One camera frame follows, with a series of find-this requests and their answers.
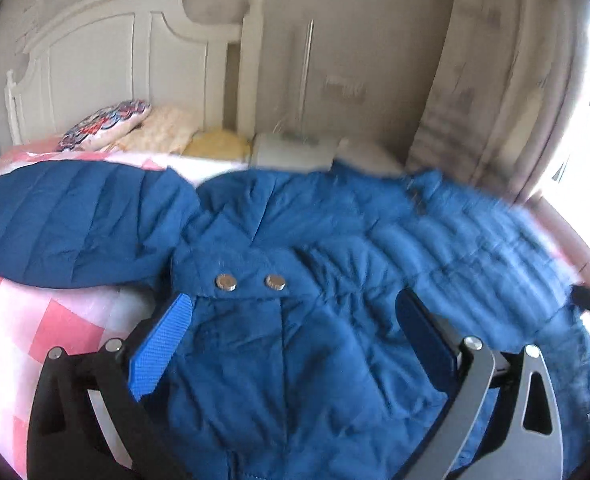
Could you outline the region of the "blue quilted puffer jacket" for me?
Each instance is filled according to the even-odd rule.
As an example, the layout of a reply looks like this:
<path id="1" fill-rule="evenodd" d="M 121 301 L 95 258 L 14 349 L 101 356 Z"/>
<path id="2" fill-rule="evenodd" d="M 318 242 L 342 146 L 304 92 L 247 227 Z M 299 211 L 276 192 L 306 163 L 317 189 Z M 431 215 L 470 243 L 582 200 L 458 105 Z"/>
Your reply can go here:
<path id="1" fill-rule="evenodd" d="M 490 348 L 536 344 L 563 469 L 590 447 L 590 336 L 522 209 L 436 171 L 385 178 L 38 162 L 0 177 L 0 276 L 193 304 L 147 411 L 199 479 L 389 479 L 445 398 L 397 322 L 411 288 Z"/>

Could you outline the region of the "pink checkered bed quilt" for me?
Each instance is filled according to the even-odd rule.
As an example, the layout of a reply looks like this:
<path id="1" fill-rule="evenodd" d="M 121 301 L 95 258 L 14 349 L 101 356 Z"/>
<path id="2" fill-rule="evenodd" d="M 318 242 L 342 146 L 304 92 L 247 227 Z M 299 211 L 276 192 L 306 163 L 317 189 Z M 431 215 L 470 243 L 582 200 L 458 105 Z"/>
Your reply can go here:
<path id="1" fill-rule="evenodd" d="M 14 148 L 0 159 L 0 176 L 35 162 L 89 159 L 142 169 L 173 168 L 197 186 L 218 174 L 245 169 L 244 162 L 151 152 L 54 152 L 54 141 Z M 0 278 L 0 454 L 2 466 L 27 478 L 28 422 L 46 352 L 97 350 L 112 337 L 127 336 L 152 313 L 146 292 L 117 286 L 81 290 L 27 287 Z"/>

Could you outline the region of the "yellow pillow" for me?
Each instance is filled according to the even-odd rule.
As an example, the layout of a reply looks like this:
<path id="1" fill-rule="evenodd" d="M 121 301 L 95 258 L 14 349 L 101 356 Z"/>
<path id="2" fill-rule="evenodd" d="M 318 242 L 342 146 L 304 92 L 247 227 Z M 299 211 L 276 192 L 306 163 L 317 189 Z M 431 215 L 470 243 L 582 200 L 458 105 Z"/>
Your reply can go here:
<path id="1" fill-rule="evenodd" d="M 252 154 L 252 143 L 228 129 L 196 133 L 184 148 L 183 156 L 247 162 Z"/>

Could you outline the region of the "cream floral pillow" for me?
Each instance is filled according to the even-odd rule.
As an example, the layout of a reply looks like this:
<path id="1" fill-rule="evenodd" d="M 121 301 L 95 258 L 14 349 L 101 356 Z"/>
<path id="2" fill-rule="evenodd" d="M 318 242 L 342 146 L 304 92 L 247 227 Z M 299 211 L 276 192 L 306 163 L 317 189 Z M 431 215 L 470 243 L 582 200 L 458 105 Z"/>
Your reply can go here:
<path id="1" fill-rule="evenodd" d="M 154 106 L 140 125 L 116 142 L 108 152 L 150 152 L 181 155 L 201 130 L 196 115 L 174 106 Z"/>

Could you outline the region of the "patterned red blue pillow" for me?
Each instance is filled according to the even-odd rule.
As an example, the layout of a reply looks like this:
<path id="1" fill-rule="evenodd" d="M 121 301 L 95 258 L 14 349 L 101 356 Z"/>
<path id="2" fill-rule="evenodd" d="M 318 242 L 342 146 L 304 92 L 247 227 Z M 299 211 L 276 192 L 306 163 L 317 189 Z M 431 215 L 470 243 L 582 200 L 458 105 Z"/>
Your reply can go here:
<path id="1" fill-rule="evenodd" d="M 70 128 L 60 138 L 57 151 L 100 151 L 141 125 L 151 110 L 152 105 L 142 100 L 101 108 Z"/>

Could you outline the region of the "white bedside table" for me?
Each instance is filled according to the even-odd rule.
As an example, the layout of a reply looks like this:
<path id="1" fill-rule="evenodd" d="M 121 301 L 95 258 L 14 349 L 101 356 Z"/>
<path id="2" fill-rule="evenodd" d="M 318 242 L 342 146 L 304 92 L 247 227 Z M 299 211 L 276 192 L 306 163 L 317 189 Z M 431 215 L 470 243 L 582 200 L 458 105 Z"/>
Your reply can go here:
<path id="1" fill-rule="evenodd" d="M 258 133 L 249 165 L 296 172 L 327 171 L 341 162 L 365 174 L 397 177 L 402 164 L 382 146 L 350 138 L 301 138 L 286 133 Z"/>

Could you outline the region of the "sailboat print curtain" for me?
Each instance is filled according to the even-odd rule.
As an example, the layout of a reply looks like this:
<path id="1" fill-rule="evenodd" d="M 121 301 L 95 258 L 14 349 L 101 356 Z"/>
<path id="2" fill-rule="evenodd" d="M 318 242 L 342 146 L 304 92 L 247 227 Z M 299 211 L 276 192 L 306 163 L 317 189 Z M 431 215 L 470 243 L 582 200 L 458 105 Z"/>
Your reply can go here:
<path id="1" fill-rule="evenodd" d="M 524 203 L 588 95 L 588 0 L 454 0 L 406 167 Z"/>

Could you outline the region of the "white wooden headboard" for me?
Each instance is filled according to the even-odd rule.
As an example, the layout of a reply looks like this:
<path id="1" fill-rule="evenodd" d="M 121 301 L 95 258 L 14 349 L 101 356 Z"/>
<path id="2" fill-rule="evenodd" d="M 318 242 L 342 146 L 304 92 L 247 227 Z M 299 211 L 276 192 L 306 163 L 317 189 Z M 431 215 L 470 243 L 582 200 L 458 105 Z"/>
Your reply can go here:
<path id="1" fill-rule="evenodd" d="M 6 74 L 14 144 L 63 133 L 99 108 L 140 99 L 185 107 L 199 129 L 225 124 L 228 58 L 239 49 L 234 126 L 256 132 L 263 0 L 240 23 L 195 23 L 183 0 L 83 0 L 52 18 L 22 49 L 25 75 Z"/>

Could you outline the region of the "wall socket panel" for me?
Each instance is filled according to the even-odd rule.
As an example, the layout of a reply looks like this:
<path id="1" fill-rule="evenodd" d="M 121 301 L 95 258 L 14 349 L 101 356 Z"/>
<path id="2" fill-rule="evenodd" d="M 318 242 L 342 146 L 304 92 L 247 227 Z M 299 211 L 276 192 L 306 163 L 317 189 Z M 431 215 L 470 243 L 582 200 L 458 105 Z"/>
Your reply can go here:
<path id="1" fill-rule="evenodd" d="M 360 104 L 365 101 L 365 84 L 340 76 L 327 76 L 322 86 L 322 95 L 336 102 Z"/>

